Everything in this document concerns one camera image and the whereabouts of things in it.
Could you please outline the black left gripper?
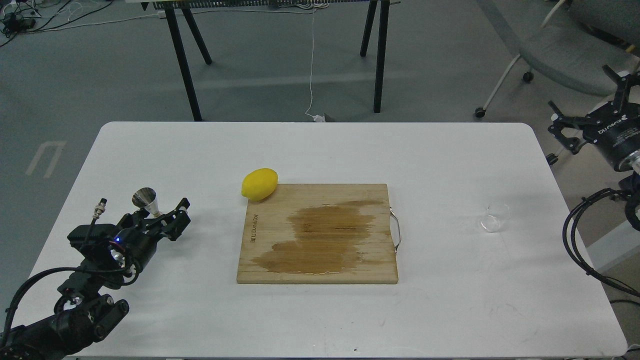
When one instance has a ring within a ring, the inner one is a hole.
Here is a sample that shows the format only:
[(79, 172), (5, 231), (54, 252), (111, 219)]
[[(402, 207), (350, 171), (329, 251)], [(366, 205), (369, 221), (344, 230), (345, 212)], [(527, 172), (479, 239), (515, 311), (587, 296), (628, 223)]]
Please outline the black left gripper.
[(101, 271), (125, 269), (126, 274), (140, 273), (149, 264), (161, 239), (176, 241), (190, 225), (190, 201), (183, 197), (176, 208), (156, 219), (137, 210), (124, 214), (117, 224), (86, 224), (68, 235), (70, 246)]

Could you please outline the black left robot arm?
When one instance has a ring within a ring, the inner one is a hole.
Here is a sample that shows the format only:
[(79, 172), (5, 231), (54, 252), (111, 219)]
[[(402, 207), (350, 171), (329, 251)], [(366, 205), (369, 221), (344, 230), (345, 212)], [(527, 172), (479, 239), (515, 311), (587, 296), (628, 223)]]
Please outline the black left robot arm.
[[(16, 291), (6, 309), (1, 333), (3, 360), (61, 360), (103, 341), (130, 312), (126, 300), (114, 300), (102, 289), (119, 290), (134, 284), (162, 239), (177, 240), (190, 224), (190, 202), (182, 198), (167, 213), (152, 213), (153, 201), (135, 197), (138, 207), (116, 224), (98, 224), (106, 207), (100, 199), (91, 223), (74, 228), (67, 237), (83, 259), (76, 267), (46, 269), (31, 276)], [(70, 272), (57, 289), (60, 298), (52, 315), (30, 325), (13, 326), (19, 303), (37, 282)]]

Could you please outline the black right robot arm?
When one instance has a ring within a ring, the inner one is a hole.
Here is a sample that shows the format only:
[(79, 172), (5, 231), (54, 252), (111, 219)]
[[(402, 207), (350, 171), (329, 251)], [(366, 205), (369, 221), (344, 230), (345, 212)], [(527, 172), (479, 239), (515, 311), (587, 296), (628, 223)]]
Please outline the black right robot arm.
[(604, 73), (616, 85), (614, 98), (585, 116), (567, 116), (553, 101), (549, 106), (557, 116), (548, 131), (570, 153), (576, 155), (585, 144), (592, 144), (614, 171), (632, 170), (628, 187), (620, 197), (626, 201), (625, 216), (634, 230), (639, 230), (639, 105), (629, 102), (630, 91), (639, 84), (639, 73), (617, 74), (610, 66)]

